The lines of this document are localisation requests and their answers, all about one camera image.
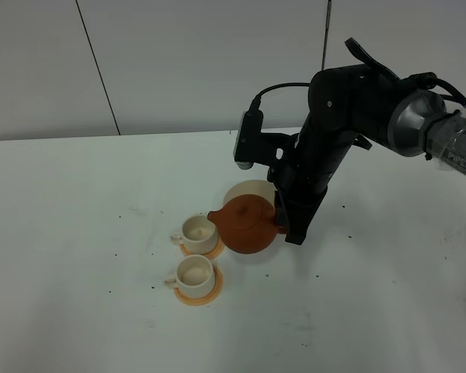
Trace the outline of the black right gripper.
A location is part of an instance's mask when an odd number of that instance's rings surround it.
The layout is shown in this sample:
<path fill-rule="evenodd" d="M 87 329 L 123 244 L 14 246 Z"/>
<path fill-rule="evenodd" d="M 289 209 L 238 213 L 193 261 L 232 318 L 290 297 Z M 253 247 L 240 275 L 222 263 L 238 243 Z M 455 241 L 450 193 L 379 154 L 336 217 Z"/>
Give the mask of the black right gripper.
<path fill-rule="evenodd" d="M 287 226 L 285 241 L 301 245 L 328 183 L 358 135 L 382 145 L 404 92 L 365 65 L 317 73 L 308 91 L 309 114 L 288 155 L 292 171 L 273 174 L 274 224 Z"/>

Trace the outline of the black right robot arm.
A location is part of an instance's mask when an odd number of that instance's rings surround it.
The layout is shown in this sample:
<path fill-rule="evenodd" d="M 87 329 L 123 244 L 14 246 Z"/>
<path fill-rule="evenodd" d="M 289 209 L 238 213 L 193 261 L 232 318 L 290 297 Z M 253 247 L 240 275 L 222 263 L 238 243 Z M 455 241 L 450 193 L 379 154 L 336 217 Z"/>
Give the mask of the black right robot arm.
<path fill-rule="evenodd" d="M 466 176 L 466 117 L 447 112 L 443 81 L 433 73 L 399 78 L 365 64 L 317 73 L 308 88 L 309 114 L 268 180 L 276 187 L 276 225 L 300 245 L 350 147 L 373 142 L 405 156 L 425 154 Z M 451 94 L 466 109 L 466 99 Z"/>

